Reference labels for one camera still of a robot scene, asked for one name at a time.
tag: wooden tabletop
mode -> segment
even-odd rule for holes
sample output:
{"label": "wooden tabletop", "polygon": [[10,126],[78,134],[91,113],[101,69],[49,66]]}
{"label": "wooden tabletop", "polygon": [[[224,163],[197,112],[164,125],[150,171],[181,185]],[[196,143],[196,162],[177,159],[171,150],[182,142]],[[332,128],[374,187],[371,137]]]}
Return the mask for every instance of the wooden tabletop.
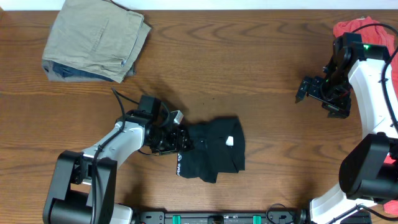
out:
{"label": "wooden tabletop", "polygon": [[[111,87],[182,110],[191,123],[238,115],[246,170],[216,184],[175,174],[176,156],[134,153],[118,170],[116,202],[168,211],[305,207],[338,181],[361,140],[351,116],[328,119],[295,94],[322,74],[339,21],[371,16],[398,27],[397,11],[144,11],[153,30],[122,84],[49,82],[41,56],[57,12],[4,12],[0,22],[0,223],[42,223],[55,161],[107,134],[120,116]],[[134,105],[125,103],[126,108]]]}

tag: black cloth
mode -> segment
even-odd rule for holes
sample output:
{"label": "black cloth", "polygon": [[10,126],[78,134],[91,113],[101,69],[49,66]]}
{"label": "black cloth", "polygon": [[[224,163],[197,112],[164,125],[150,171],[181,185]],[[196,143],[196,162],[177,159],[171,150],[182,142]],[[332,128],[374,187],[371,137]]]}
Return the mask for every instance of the black cloth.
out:
{"label": "black cloth", "polygon": [[[193,150],[177,156],[177,175],[215,183],[219,172],[244,170],[244,134],[238,118],[219,118],[188,129]],[[226,141],[233,137],[233,146]]]}

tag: dark fabric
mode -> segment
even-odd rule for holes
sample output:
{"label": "dark fabric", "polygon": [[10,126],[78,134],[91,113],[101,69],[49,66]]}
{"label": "dark fabric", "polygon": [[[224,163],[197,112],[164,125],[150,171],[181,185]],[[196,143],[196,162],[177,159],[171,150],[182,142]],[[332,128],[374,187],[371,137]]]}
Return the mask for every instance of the dark fabric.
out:
{"label": "dark fabric", "polygon": [[[219,172],[244,170],[245,142],[238,118],[219,118],[190,126],[188,130],[194,149],[178,155],[178,175],[215,183]],[[233,146],[226,145],[229,136],[233,137]]]}
{"label": "dark fabric", "polygon": [[54,62],[52,70],[58,74],[60,74],[63,78],[67,77],[86,77],[86,78],[100,78],[102,80],[113,82],[112,79],[108,77],[104,77],[102,75],[97,75],[94,73],[82,71],[79,69],[75,69],[66,65],[62,65],[60,63]]}

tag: wood surface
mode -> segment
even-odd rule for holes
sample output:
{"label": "wood surface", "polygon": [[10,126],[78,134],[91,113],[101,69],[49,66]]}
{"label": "wood surface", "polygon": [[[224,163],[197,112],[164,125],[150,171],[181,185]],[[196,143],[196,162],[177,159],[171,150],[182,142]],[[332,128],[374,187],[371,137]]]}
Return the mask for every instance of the wood surface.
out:
{"label": "wood surface", "polygon": [[137,75],[117,84],[49,82],[40,63],[57,12],[4,12],[0,223],[42,223],[58,155],[94,144],[120,115],[112,86],[133,99],[146,93],[165,100],[191,123],[238,115],[246,137],[246,170],[219,174],[216,184],[177,176],[175,155],[134,153],[118,171],[116,202],[265,211],[273,203],[307,206],[337,183],[341,161],[361,140],[355,97],[349,118],[328,119],[316,100],[295,104],[297,88],[304,76],[322,74],[333,25],[371,16],[398,27],[397,11],[141,13],[153,30]]}

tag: white wall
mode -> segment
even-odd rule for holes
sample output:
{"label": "white wall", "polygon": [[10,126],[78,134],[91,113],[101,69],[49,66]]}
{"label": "white wall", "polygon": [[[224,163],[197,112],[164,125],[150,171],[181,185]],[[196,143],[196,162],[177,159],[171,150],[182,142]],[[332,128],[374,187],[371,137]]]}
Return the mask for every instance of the white wall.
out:
{"label": "white wall", "polygon": [[[60,10],[65,0],[0,0],[4,10]],[[398,9],[398,0],[113,0],[135,10]]]}

